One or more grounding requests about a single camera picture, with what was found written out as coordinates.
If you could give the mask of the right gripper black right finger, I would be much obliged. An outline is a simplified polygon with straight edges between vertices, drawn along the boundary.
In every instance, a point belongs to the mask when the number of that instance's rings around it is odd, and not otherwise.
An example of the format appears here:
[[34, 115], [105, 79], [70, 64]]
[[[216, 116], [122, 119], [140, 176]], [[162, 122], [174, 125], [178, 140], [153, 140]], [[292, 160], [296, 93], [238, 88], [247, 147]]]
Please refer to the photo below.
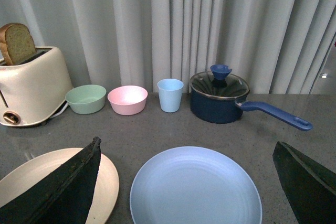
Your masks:
[[335, 223], [335, 173], [285, 142], [273, 162], [299, 223]]

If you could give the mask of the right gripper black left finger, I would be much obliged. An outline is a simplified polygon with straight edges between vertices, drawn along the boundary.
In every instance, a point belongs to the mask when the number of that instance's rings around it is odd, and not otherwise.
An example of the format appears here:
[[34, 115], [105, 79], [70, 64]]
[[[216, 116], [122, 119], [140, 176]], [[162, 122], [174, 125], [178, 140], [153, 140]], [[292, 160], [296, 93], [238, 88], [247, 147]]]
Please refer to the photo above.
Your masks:
[[1, 223], [85, 223], [101, 161], [101, 139], [1, 207]]

